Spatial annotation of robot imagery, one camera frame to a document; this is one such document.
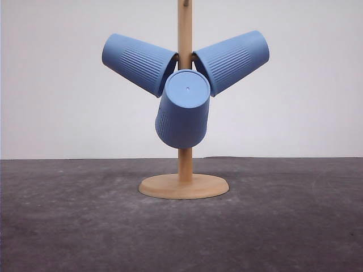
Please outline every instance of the blue plastic cup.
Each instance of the blue plastic cup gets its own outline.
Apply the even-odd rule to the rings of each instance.
[[[193,52],[196,69],[210,83],[213,97],[252,73],[269,59],[265,38],[258,31],[221,41]]]
[[[199,72],[179,70],[165,83],[155,120],[159,138],[174,148],[196,146],[205,136],[210,85]]]
[[[160,97],[174,72],[176,52],[119,34],[112,34],[102,51],[102,62],[149,93]]]

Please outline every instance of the gray floor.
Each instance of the gray floor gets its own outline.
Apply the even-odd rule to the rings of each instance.
[[[230,191],[138,193],[175,159],[2,162],[8,271],[363,271],[363,159],[195,160]]]

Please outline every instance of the ribbed texture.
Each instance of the ribbed texture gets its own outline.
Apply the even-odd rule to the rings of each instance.
[[[265,38],[258,31],[218,42],[194,52],[197,70],[208,78],[216,96],[252,73],[269,59]]]
[[[168,138],[171,132],[170,130],[170,119],[164,111],[159,109],[157,119],[155,122],[155,129],[160,138]]]
[[[205,133],[206,133],[206,124],[207,124],[207,121],[208,121],[208,113],[200,121],[199,131],[201,132],[200,134],[202,135],[202,139],[204,138]]]
[[[158,87],[157,81],[163,63],[162,56],[150,54],[132,46],[126,48],[119,58],[123,76],[146,90],[154,90]]]
[[[230,48],[221,54],[214,54],[208,60],[208,67],[218,89],[224,90],[232,86],[236,80],[245,76],[241,73],[251,64],[251,55],[246,48]]]

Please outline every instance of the round wooden base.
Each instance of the round wooden base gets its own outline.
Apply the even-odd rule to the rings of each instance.
[[[229,186],[226,180],[216,176],[193,174],[192,182],[179,182],[178,174],[167,174],[144,179],[138,190],[150,197],[196,199],[224,194]]]

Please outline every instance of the blue cup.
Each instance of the blue cup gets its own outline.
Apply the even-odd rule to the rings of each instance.
[[[149,93],[160,97],[174,72],[176,52],[119,34],[112,34],[102,51],[102,62]]]
[[[159,138],[174,148],[196,146],[204,138],[210,85],[199,72],[179,70],[165,83],[155,120]]]
[[[210,83],[215,97],[237,81],[252,73],[269,59],[265,38],[258,31],[221,41],[193,52],[196,69]]]

